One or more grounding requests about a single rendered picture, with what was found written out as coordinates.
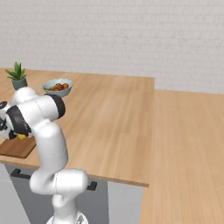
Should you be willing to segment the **brown wooden cutting board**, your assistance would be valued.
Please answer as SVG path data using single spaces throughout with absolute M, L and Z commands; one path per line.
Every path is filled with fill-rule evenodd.
M 35 145 L 36 143 L 33 137 L 23 140 L 18 138 L 4 140 L 0 144 L 0 155 L 12 158 L 27 158 Z

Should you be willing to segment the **green plant in grey pot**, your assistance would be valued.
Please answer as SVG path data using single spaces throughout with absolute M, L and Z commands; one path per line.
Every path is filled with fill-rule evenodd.
M 11 79 L 12 86 L 15 90 L 28 86 L 25 69 L 22 68 L 21 63 L 15 62 L 14 69 L 12 71 L 5 70 L 5 72 L 8 74 L 8 78 Z

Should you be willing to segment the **pale grey cupboard door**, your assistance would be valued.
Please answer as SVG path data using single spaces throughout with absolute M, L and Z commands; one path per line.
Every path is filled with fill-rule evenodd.
M 0 224 L 31 224 L 4 164 L 0 164 Z
M 139 224 L 142 195 L 141 186 L 108 182 L 109 224 Z

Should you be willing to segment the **pale blue bowl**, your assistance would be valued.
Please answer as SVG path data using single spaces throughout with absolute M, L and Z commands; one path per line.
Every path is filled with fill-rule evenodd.
M 61 83 L 61 84 L 67 83 L 69 85 L 69 88 L 61 90 L 61 91 L 48 91 L 48 88 L 54 86 L 57 83 Z M 60 97 L 65 97 L 70 93 L 73 85 L 74 85 L 74 83 L 69 79 L 54 79 L 54 80 L 49 80 L 49 81 L 45 82 L 43 84 L 42 88 L 45 90 L 46 93 L 48 93 L 50 95 L 58 95 Z

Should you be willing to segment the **orange and red fruit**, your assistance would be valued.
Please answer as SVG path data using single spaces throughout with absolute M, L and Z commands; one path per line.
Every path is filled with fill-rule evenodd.
M 57 83 L 54 86 L 49 87 L 48 91 L 61 91 L 68 88 L 69 88 L 69 85 L 67 83 L 64 83 L 64 84 Z

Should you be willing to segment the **grey cabinet front panel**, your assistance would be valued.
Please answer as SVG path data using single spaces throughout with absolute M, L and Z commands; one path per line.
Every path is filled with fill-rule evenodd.
M 11 176 L 15 169 L 20 169 L 25 175 L 32 175 L 34 170 L 8 164 L 5 167 L 30 223 L 46 224 L 53 216 L 52 197 L 33 193 L 28 179 Z M 97 187 L 94 191 L 86 190 L 76 198 L 77 207 L 85 214 L 89 224 L 109 224 L 108 183 L 102 180 L 95 182 Z

